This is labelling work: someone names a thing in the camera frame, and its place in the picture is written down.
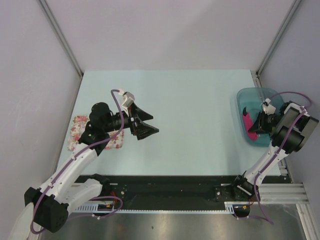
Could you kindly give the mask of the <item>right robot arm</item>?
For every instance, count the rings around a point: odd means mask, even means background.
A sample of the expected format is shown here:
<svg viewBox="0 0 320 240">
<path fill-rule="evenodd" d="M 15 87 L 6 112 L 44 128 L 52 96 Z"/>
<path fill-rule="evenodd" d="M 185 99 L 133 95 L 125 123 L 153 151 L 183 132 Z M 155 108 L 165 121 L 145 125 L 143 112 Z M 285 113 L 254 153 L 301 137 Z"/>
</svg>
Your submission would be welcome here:
<svg viewBox="0 0 320 240">
<path fill-rule="evenodd" d="M 266 99 L 262 112 L 248 129 L 250 133 L 269 134 L 268 149 L 251 168 L 234 180 L 230 194 L 236 201 L 252 198 L 269 171 L 291 153 L 298 152 L 319 124 L 319 120 L 309 115 L 305 106 L 293 101 L 284 103 L 279 114 L 270 114 L 270 101 Z"/>
</svg>

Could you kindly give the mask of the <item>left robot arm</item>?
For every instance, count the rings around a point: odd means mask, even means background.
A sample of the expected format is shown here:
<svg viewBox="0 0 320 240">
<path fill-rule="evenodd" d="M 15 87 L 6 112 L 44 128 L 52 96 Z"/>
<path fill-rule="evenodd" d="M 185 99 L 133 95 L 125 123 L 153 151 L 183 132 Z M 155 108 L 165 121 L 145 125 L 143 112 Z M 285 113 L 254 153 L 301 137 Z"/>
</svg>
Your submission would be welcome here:
<svg viewBox="0 0 320 240">
<path fill-rule="evenodd" d="M 96 197 L 107 199 L 111 188 L 108 179 L 99 174 L 92 175 L 78 190 L 72 191 L 71 186 L 105 149 L 111 140 L 111 132 L 119 133 L 129 128 L 132 135 L 143 140 L 159 132 L 158 128 L 146 123 L 153 118 L 133 102 L 115 114 L 105 102 L 94 104 L 69 160 L 40 187 L 29 187 L 24 193 L 24 203 L 34 205 L 33 221 L 45 230 L 56 233 L 82 204 Z"/>
</svg>

